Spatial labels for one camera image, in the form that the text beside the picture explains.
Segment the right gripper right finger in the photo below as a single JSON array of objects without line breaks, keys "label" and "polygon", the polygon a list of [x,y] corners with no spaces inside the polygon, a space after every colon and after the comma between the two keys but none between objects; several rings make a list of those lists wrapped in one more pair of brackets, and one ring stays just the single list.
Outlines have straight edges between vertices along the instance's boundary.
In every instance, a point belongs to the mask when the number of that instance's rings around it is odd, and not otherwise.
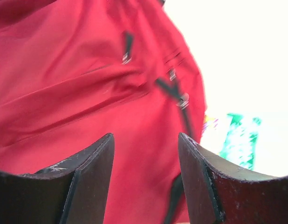
[{"label": "right gripper right finger", "polygon": [[288,175],[242,168],[184,133],[178,151],[192,224],[288,224]]}]

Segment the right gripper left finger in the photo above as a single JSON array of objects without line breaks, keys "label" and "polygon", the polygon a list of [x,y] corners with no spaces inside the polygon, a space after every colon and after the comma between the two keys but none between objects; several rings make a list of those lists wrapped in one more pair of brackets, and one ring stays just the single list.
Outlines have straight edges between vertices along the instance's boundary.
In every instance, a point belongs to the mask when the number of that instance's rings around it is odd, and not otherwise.
[{"label": "right gripper left finger", "polygon": [[114,136],[34,174],[0,170],[0,224],[101,224],[104,220]]}]

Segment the green snack packet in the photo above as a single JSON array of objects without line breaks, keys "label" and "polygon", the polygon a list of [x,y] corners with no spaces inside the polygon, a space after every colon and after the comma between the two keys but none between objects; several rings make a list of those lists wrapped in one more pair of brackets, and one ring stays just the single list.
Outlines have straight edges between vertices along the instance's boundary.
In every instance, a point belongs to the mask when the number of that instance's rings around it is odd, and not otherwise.
[{"label": "green snack packet", "polygon": [[261,123],[259,117],[236,113],[219,117],[205,115],[200,144],[236,165],[254,170]]}]

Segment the red student backpack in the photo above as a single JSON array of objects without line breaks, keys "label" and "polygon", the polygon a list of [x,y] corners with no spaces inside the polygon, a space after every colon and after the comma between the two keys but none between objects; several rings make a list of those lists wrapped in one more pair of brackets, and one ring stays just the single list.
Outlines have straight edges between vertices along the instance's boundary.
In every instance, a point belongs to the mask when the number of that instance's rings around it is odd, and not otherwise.
[{"label": "red student backpack", "polygon": [[33,173],[115,138],[104,222],[162,224],[203,80],[158,0],[0,0],[0,170]]}]

